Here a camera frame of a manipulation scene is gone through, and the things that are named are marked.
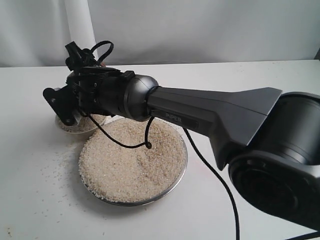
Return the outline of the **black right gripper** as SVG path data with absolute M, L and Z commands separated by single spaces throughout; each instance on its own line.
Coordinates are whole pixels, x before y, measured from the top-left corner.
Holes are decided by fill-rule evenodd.
M 76 126 L 81 115 L 120 114 L 120 70 L 90 66 L 73 71 L 62 88 L 46 88 L 43 97 L 66 126 Z

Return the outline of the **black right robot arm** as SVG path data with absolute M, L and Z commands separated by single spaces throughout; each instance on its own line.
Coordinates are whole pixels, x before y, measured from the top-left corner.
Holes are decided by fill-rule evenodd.
M 62 122 L 78 114 L 156 117 L 209 138 L 218 169 L 228 167 L 255 208 L 320 228 L 320 97 L 272 87 L 238 92 L 168 88 L 147 75 L 83 67 L 43 97 Z

